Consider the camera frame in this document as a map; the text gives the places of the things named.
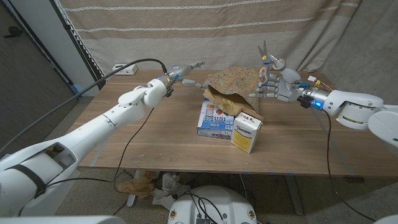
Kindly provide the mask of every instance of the robot finger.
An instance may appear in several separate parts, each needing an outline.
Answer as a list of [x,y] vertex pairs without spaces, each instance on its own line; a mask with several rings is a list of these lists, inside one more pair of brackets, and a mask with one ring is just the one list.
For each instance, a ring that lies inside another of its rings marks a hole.
[[261,92],[261,91],[265,91],[265,90],[275,91],[275,87],[274,86],[262,86],[261,88],[257,88],[256,92]]
[[250,93],[249,97],[264,97],[264,98],[275,98],[278,94],[276,93]]
[[263,86],[275,86],[275,81],[269,81],[267,83],[257,83],[257,88],[262,88]]
[[269,74],[269,79],[270,79],[270,80],[276,80],[277,77],[278,77],[278,76],[275,75],[275,74]]

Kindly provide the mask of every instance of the black wire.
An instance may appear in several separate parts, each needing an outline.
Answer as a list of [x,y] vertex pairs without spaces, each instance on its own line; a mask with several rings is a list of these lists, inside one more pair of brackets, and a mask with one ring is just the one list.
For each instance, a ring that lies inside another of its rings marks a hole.
[[113,213],[113,215],[116,215],[118,212],[120,212],[120,210],[122,210],[122,208],[124,208],[124,206],[127,204],[127,200],[122,204],[122,206],[120,206],[120,208],[118,208],[116,210],[116,212]]
[[367,218],[368,220],[371,220],[373,222],[375,222],[376,220],[373,218],[368,217],[367,215],[357,211],[355,208],[353,208],[351,205],[349,205],[341,196],[340,194],[337,192],[337,190],[335,189],[335,186],[333,185],[333,181],[331,180],[331,174],[330,174],[330,163],[329,163],[329,143],[330,143],[330,134],[331,134],[331,120],[330,120],[330,115],[328,114],[328,112],[326,112],[324,109],[322,109],[323,112],[326,113],[326,115],[328,116],[329,119],[329,133],[328,133],[328,147],[327,147],[327,153],[326,153],[326,161],[328,163],[328,174],[329,174],[329,179],[330,179],[330,185],[333,188],[333,190],[335,191],[336,195],[340,198],[340,200],[346,204],[350,209],[352,209],[352,211],[356,212],[357,214]]
[[20,210],[19,210],[19,212],[18,212],[18,217],[20,217],[21,216],[21,214],[22,214],[22,211],[23,211],[23,209],[25,208],[25,206],[23,206]]
[[105,75],[104,77],[100,78],[97,82],[94,82],[93,84],[91,84],[90,86],[88,86],[87,88],[85,88],[84,90],[82,90],[81,92],[77,93],[75,96],[69,98],[68,100],[64,101],[63,103],[61,103],[60,105],[58,105],[57,107],[55,107],[54,109],[50,110],[49,112],[47,112],[45,115],[43,115],[41,118],[37,119],[36,121],[34,121],[32,124],[30,124],[28,127],[26,127],[25,129],[23,129],[20,133],[18,133],[16,136],[14,136],[9,142],[7,142],[7,144],[5,144],[1,149],[0,149],[0,155],[2,154],[2,152],[11,144],[13,143],[17,138],[19,138],[21,135],[23,135],[25,132],[27,132],[30,128],[32,128],[33,126],[35,126],[37,123],[39,123],[40,121],[42,121],[44,118],[50,116],[52,113],[54,113],[55,111],[57,111],[59,108],[65,106],[66,104],[68,104],[69,102],[71,102],[72,100],[75,100],[77,98],[79,98],[82,94],[86,93],[88,90],[90,90],[91,88],[93,88],[94,86],[96,86],[97,84],[99,84],[100,82],[104,81],[105,79],[111,77],[112,75],[114,75],[115,73],[118,73],[119,71],[127,68],[130,65],[133,65],[135,63],[139,63],[139,62],[158,62],[159,64],[161,64],[162,66],[162,70],[164,73],[167,73],[167,69],[166,66],[157,59],[153,59],[153,58],[145,58],[145,59],[140,59],[140,60],[135,60],[133,62],[128,63],[127,65]]
[[197,210],[198,210],[199,215],[201,216],[200,211],[199,211],[199,208],[198,208],[198,205],[197,205],[195,199],[193,199],[193,196],[192,196],[192,194],[191,194],[191,191],[188,191],[188,192],[189,192],[189,195],[191,195],[191,198],[192,198],[192,200],[193,200],[193,203],[195,203],[195,206],[196,206],[196,208],[197,208]]
[[152,108],[151,111],[148,114],[148,117],[145,119],[144,123],[141,125],[141,127],[138,129],[138,131],[130,138],[129,142],[126,144],[126,147],[124,147],[124,150],[123,150],[123,153],[122,153],[122,157],[120,158],[118,168],[116,169],[116,172],[115,172],[114,177],[113,177],[112,180],[103,180],[103,179],[88,178],[88,177],[78,177],[78,178],[60,180],[60,181],[57,181],[57,182],[54,182],[54,183],[51,183],[51,184],[47,184],[45,187],[47,188],[47,187],[50,187],[52,185],[59,184],[59,183],[62,183],[62,182],[66,182],[66,181],[71,181],[71,180],[95,180],[95,181],[102,181],[102,182],[107,182],[107,183],[114,182],[116,180],[116,178],[118,178],[119,175],[121,175],[124,172],[126,172],[126,171],[124,171],[124,172],[122,172],[122,173],[120,173],[118,175],[118,172],[119,172],[119,169],[120,169],[120,165],[121,165],[122,160],[123,160],[124,153],[126,152],[126,149],[127,149],[128,145],[130,144],[131,140],[134,138],[134,136],[138,134],[138,132],[142,129],[142,127],[144,127],[145,123],[147,122],[150,114],[152,114],[153,110],[154,109]]
[[[184,183],[184,185],[186,185],[186,184],[192,185],[192,182],[194,182],[193,185],[196,186],[196,187],[199,187],[199,185],[196,184],[196,180],[197,180],[197,178],[198,178],[201,174],[216,175],[216,174],[211,174],[211,173],[197,173],[196,176],[195,176],[194,178],[192,178],[191,180],[186,181],[186,182]],[[242,195],[242,196],[244,197],[244,194],[242,194],[242,191],[243,191],[243,190],[242,190],[242,188],[243,188],[243,186],[242,186],[242,181],[241,181],[241,179],[240,179],[238,176],[236,176],[236,175],[234,175],[234,174],[228,174],[228,180],[227,180],[227,183],[228,183],[228,184],[226,184],[226,182],[223,181],[222,177],[220,177],[220,176],[218,176],[218,175],[217,175],[217,177],[220,179],[220,181],[223,182],[224,187],[227,187],[227,188],[229,188],[229,189],[232,189],[232,188],[231,188],[231,184],[229,184],[229,183],[231,182],[231,175],[234,176],[234,177],[236,178],[236,180],[239,182],[239,184],[237,185],[237,186],[238,186],[238,192],[239,192],[240,195]],[[249,199],[249,196],[248,196],[247,200],[248,200],[248,201],[250,202],[250,204],[253,206],[254,212],[256,212],[256,211],[257,211],[256,196],[254,195],[254,193],[253,193],[252,191],[250,191],[250,190],[247,189],[247,188],[246,188],[246,192],[247,192],[248,194],[251,194],[251,199],[252,199],[252,200]]]
[[[200,202],[202,202],[203,205],[205,204],[202,199],[205,199],[206,201],[211,203],[211,205],[217,210],[218,214],[220,215],[221,221],[224,222],[223,216],[221,215],[221,212],[218,210],[217,206],[215,204],[213,204],[213,202],[211,202],[207,198],[205,198],[205,197],[200,197],[199,198],[198,204],[199,204],[200,209],[202,209],[202,207],[200,206]],[[209,215],[207,215],[207,216],[209,217],[209,219],[211,221],[213,221],[213,223],[217,224],[217,222],[215,222]]]
[[127,174],[127,175],[130,176],[132,179],[134,178],[134,177],[132,176],[132,174],[131,174],[130,172],[127,172],[126,170],[123,170],[123,172],[121,172],[120,174],[118,174],[118,175],[116,176],[114,182],[113,182],[113,189],[114,189],[117,193],[125,193],[125,192],[119,191],[118,188],[116,187],[116,181],[117,181],[117,179],[119,178],[119,176],[122,175],[122,174]]

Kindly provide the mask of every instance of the gray curtain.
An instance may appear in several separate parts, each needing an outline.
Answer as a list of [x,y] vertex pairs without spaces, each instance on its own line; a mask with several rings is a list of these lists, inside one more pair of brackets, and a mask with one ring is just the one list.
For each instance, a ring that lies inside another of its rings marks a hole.
[[[296,70],[324,63],[360,0],[59,0],[104,72],[156,58],[203,69],[260,67],[257,45]],[[143,63],[139,69],[160,69]]]

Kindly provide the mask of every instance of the brown paper bag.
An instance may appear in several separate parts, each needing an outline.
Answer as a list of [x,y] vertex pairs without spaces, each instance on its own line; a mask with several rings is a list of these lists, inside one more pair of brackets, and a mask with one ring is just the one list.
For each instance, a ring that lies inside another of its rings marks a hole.
[[241,108],[259,113],[259,99],[250,98],[256,91],[258,71],[249,67],[231,67],[208,75],[203,94],[222,111],[236,116]]
[[137,195],[139,198],[144,198],[150,195],[155,188],[152,180],[156,178],[157,175],[153,171],[146,171],[144,175],[140,175],[137,179],[119,183],[118,190],[124,193]]

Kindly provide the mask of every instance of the cardboard box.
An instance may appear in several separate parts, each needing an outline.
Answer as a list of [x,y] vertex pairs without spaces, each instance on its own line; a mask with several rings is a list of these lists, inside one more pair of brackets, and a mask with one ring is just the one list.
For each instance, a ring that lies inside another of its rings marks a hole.
[[198,135],[213,138],[231,139],[234,117],[230,116],[205,98],[201,105]]
[[231,143],[250,153],[258,139],[263,120],[255,111],[242,108],[234,120]]

